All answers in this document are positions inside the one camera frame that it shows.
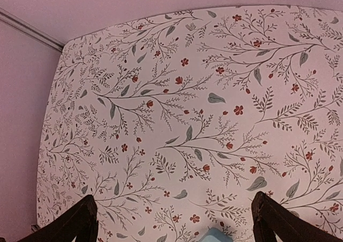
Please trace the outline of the floral patterned table mat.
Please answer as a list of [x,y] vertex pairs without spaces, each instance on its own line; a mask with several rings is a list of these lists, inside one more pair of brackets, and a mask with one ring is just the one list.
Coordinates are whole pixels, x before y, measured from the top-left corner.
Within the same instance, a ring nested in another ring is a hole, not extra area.
[[238,6],[69,41],[40,142],[37,223],[85,195],[98,241],[253,241],[264,192],[342,237],[342,13]]

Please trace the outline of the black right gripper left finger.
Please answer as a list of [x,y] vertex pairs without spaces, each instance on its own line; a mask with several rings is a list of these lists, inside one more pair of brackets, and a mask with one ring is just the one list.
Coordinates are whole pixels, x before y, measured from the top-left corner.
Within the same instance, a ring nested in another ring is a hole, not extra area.
[[20,241],[97,241],[97,212],[94,197],[86,195],[53,222]]

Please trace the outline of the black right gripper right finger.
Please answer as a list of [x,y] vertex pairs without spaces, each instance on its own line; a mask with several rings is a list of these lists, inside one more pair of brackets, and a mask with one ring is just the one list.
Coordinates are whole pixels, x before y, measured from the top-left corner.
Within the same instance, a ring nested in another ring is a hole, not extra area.
[[255,241],[342,241],[298,218],[263,192],[256,193],[251,212]]

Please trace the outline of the teal power strip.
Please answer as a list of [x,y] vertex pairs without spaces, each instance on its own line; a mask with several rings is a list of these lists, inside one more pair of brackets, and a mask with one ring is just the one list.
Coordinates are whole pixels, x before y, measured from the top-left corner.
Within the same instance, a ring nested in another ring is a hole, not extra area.
[[210,228],[199,242],[233,242],[233,239],[217,228]]

